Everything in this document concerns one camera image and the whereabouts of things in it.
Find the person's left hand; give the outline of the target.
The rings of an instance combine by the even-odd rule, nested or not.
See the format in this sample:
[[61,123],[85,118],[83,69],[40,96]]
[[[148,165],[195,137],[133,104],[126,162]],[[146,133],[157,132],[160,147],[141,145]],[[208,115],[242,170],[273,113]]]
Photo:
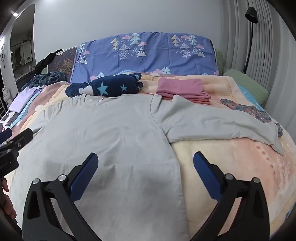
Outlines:
[[[2,178],[1,179],[1,186],[2,189],[6,192],[9,193],[9,188],[8,188],[8,184],[7,184],[7,180],[6,178]],[[6,204],[4,205],[4,212],[9,215],[12,219],[16,218],[16,211],[13,207],[13,203],[10,199],[10,197],[6,194],[4,194],[4,198],[6,200]]]

